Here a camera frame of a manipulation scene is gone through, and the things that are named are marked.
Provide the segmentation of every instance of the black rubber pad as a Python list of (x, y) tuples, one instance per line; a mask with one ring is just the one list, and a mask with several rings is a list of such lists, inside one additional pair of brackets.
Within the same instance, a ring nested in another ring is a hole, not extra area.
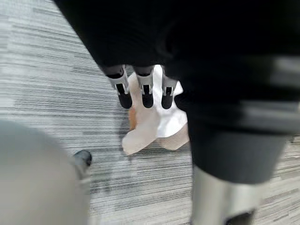
[(151, 108), (153, 106), (153, 94), (142, 95), (142, 104), (146, 108)]
[(169, 109), (172, 105), (172, 102), (173, 102), (173, 96), (170, 96), (168, 94), (161, 98), (161, 106), (164, 109)]
[(130, 109), (132, 106), (132, 99), (130, 93), (118, 95), (121, 106), (125, 109)]

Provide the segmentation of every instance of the floor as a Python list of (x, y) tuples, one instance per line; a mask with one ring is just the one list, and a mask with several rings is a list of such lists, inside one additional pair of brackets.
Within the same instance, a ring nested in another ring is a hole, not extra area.
[[(0, 1), (0, 118), (54, 136), (69, 153), (89, 150), (91, 223), (187, 224), (188, 144), (152, 144), (127, 157), (128, 131), (110, 84), (49, 0)], [(257, 214), (257, 225), (300, 225), (300, 138), (288, 143)]]

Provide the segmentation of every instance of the crumpled paper towel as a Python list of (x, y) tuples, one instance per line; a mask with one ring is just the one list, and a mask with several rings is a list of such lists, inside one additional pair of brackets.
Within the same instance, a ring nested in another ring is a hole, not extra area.
[[(161, 106), (162, 74), (161, 66), (156, 65), (153, 71), (153, 106), (149, 109), (143, 106), (136, 74), (133, 73), (128, 78), (133, 102), (131, 110), (135, 113), (136, 126), (122, 141), (127, 155), (142, 150), (155, 140), (169, 150), (176, 150), (189, 141), (186, 113), (177, 108), (174, 100), (170, 109), (166, 110)], [(182, 91), (182, 86), (178, 82), (174, 96)]]

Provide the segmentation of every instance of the gray striped carpet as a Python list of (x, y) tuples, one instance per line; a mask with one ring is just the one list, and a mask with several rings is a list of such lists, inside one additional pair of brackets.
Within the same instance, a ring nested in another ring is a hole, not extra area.
[[(152, 144), (127, 157), (128, 131), (110, 84), (51, 1), (0, 0), (0, 118), (56, 137), (69, 153), (89, 150), (91, 223), (186, 224), (189, 146)], [(256, 224), (300, 224), (300, 139), (288, 144)]]

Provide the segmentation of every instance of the gray object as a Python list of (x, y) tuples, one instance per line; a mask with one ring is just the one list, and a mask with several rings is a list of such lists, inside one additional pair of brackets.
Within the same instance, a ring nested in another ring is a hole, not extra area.
[(1, 225), (87, 224), (87, 152), (71, 158), (45, 134), (6, 121), (0, 143)]

